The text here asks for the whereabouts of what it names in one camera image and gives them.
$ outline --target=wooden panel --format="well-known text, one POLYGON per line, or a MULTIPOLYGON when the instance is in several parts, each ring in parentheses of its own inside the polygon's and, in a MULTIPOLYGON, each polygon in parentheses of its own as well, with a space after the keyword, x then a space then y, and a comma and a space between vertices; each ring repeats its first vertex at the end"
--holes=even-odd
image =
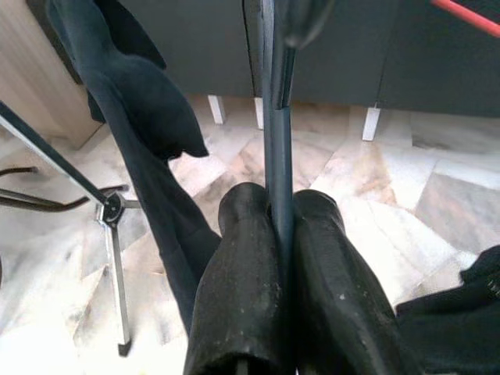
POLYGON ((24 0, 0 0, 0 99, 36 131, 76 147, 99 127, 24 0))

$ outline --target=white furniture leg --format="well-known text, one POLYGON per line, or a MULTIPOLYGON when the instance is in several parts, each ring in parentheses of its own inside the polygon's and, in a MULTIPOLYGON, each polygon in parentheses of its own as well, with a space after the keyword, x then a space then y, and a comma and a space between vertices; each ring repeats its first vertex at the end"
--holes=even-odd
POLYGON ((364 141, 372 141, 375 137, 378 118, 380 116, 380 108, 368 108, 365 119, 365 127, 362 130, 362 139, 364 141))
POLYGON ((262 98, 254 98, 255 115, 257 116, 257 127, 260 130, 264 129, 264 103, 262 98))
POLYGON ((224 103, 222 101, 222 97, 217 95, 209 95, 209 103, 215 123, 218 123, 220 125, 225 123, 226 112, 224 111, 224 103))

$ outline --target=red cable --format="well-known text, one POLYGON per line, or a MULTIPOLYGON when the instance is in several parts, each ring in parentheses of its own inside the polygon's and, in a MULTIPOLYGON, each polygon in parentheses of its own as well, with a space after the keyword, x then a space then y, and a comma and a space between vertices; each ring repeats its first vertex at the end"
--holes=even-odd
POLYGON ((457 4, 452 0, 432 0, 432 3, 494 37, 500 38, 500 25, 498 23, 473 12, 465 6, 457 4))

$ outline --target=marble floor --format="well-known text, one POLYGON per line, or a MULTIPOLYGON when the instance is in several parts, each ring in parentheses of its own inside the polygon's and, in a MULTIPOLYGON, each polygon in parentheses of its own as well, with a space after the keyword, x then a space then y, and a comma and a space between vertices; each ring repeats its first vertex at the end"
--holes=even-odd
MULTIPOLYGON (((238 182, 263 183, 263 133, 251 100, 225 99, 222 126, 206 98, 191 101, 211 155, 184 155, 171 166, 218 230, 223 195, 238 182)), ((362 142, 365 114, 294 103, 294 189, 337 200, 349 238, 392 304, 457 285, 459 270, 500 243, 500 120, 384 110, 375 140, 362 142)), ((52 144, 99 187, 130 183, 108 127, 78 151, 52 144)), ((41 172, 2 177, 0 186, 65 202, 80 196, 0 132, 0 169, 31 165, 41 172)), ((0 373, 182 373, 187 338, 137 210, 120 223, 134 340, 126 359, 117 355, 104 236, 94 218, 92 204, 58 214, 0 207, 0 373)))

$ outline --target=tripod leg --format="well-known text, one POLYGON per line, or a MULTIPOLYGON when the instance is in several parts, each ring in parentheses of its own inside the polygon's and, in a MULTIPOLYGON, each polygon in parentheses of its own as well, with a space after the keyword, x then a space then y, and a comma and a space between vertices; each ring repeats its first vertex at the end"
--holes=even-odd
POLYGON ((120 254, 120 240, 118 230, 108 224, 103 224, 106 239, 106 251, 109 258, 109 271, 113 295, 115 298, 115 310, 118 328, 118 353, 127 356, 132 341, 128 326, 127 302, 125 300, 125 285, 123 282, 123 268, 120 254))

